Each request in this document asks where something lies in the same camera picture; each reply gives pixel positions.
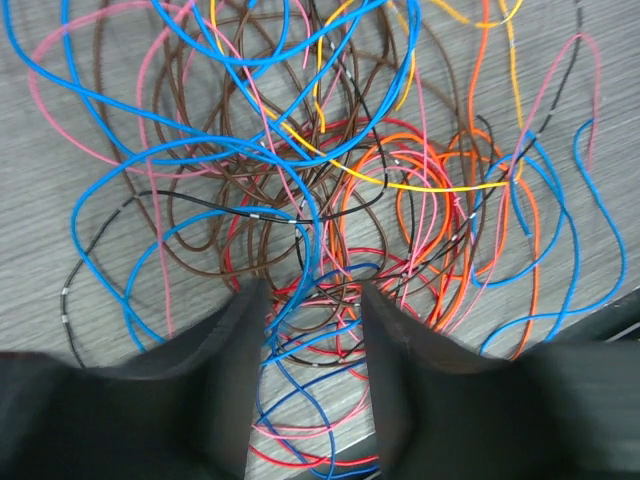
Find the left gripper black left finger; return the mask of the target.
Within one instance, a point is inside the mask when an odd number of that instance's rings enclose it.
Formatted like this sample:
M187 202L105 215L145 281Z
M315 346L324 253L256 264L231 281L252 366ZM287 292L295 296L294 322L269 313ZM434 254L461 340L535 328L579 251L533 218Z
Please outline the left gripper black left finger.
M1 355L5 479L240 479L258 389L265 282L152 350L80 368Z

